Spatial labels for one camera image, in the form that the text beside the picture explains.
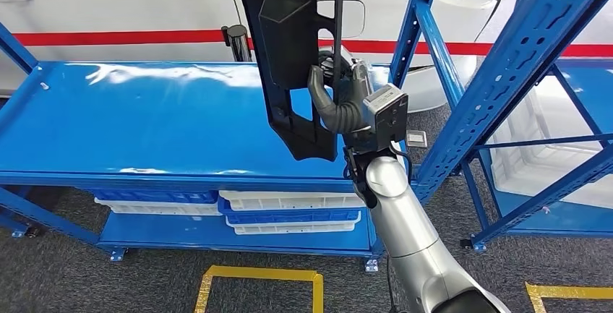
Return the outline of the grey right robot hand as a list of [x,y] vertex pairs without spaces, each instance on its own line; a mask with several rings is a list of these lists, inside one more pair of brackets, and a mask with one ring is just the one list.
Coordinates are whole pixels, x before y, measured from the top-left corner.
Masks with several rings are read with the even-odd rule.
[[307,89],[321,118],[359,117],[363,99],[373,92],[369,65],[345,48],[337,55],[331,46],[325,46],[309,70]]

